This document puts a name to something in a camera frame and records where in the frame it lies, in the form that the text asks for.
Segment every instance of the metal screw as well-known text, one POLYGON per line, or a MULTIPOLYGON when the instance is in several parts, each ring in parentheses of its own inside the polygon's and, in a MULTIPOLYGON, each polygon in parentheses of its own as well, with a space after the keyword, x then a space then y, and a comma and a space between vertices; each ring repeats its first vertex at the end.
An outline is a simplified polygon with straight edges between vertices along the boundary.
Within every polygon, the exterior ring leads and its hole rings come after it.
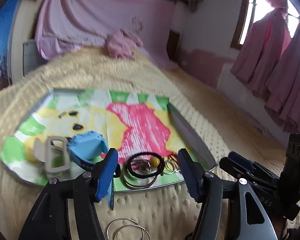
POLYGON ((50 184, 56 184, 57 183, 57 179, 56 178, 52 178, 49 180, 50 184))
POLYGON ((247 180, 245 179, 245 178, 240 178, 239 179, 239 182, 240 182, 240 184, 242 184, 242 185, 246 185, 248 182, 247 182, 247 180))
POLYGON ((82 174, 82 176, 84 178, 90 178, 91 177, 91 172, 90 171, 86 171, 84 174, 82 174))
POLYGON ((214 174, 211 172, 211 171, 207 171, 205 174, 204 174, 207 178, 213 178, 214 174))

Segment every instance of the textured blanket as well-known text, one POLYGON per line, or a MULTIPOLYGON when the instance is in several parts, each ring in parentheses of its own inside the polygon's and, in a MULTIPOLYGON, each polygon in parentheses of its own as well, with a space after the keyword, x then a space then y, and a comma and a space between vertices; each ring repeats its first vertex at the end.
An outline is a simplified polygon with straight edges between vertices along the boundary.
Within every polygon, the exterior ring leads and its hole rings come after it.
MULTIPOLYGON (((142 54, 135 52, 135 56, 135 61, 121 61, 110 59, 106 49, 85 48, 49 62, 20 83, 1 91, 0 150, 5 138, 13 134, 22 117, 49 88, 93 87, 168 96, 216 160, 235 150, 280 173, 284 149, 261 135, 220 95, 180 69, 163 73, 142 54)), ((214 172, 223 179, 231 179, 219 168, 214 172)), ((7 240, 18 238, 40 191, 39 187, 17 182, 0 163, 0 230, 7 240)), ((201 207, 189 196, 185 184, 116 194, 114 201, 114 211, 108 209, 106 201, 96 204, 102 229, 116 218, 132 218, 149 231, 152 239, 184 239, 194 230, 201 207)), ((223 208, 218 239, 223 239, 225 232, 226 201, 223 208)), ((71 202, 69 219, 72 238, 78 239, 71 202)), ((300 214, 291 224, 300 224, 300 214)), ((114 224, 110 235, 120 225, 120 222, 114 224)), ((141 236, 140 232, 129 229, 119 235, 129 240, 141 236)))

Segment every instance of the window frame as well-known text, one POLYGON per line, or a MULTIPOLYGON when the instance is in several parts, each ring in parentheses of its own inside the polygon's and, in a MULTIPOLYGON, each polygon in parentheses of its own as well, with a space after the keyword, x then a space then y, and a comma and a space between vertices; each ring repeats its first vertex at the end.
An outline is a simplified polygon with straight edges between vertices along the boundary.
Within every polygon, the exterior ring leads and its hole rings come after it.
MULTIPOLYGON (((256 0, 253 0, 252 4, 253 4, 253 7, 252 7, 252 13, 251 13, 251 19, 250 19, 250 23, 249 23, 248 32, 253 23, 254 13, 256 10, 256 0)), ((233 35, 233 38, 232 38, 232 41, 230 44, 231 48, 234 48, 234 49, 242 48, 242 44, 240 44, 240 39, 242 36, 244 24, 245 24, 245 21, 247 18, 248 5, 249 5, 249 0, 242 0, 237 26, 235 28, 234 35, 233 35)))

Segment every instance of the gray plastic clip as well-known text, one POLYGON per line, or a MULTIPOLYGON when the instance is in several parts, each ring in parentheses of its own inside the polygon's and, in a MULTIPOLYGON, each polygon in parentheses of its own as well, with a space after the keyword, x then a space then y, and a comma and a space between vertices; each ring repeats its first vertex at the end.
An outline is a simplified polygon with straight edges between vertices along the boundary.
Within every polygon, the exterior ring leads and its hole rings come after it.
POLYGON ((45 145, 45 160, 44 160, 44 170, 47 174, 48 179, 57 178, 60 181, 67 180, 70 178, 70 157, 67 151, 67 143, 68 140, 65 137, 61 136, 51 136, 47 138, 46 145, 45 145), (51 145, 52 141, 62 141, 62 147, 51 145), (60 167, 51 167, 51 161, 53 158, 53 152, 60 151, 62 152, 63 156, 63 166, 60 167))

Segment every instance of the window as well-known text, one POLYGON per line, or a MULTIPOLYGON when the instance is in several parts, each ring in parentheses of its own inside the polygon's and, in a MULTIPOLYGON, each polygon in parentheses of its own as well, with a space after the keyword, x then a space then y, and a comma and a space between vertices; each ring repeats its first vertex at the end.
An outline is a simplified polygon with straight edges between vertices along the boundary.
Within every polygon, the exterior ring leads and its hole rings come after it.
MULTIPOLYGON (((242 0, 241 10, 236 30, 231 42, 231 47, 241 49, 252 24, 261 20, 267 13, 274 10, 266 0, 242 0)), ((288 0, 288 17, 286 19, 290 36, 293 37, 298 24, 299 14, 288 0)))

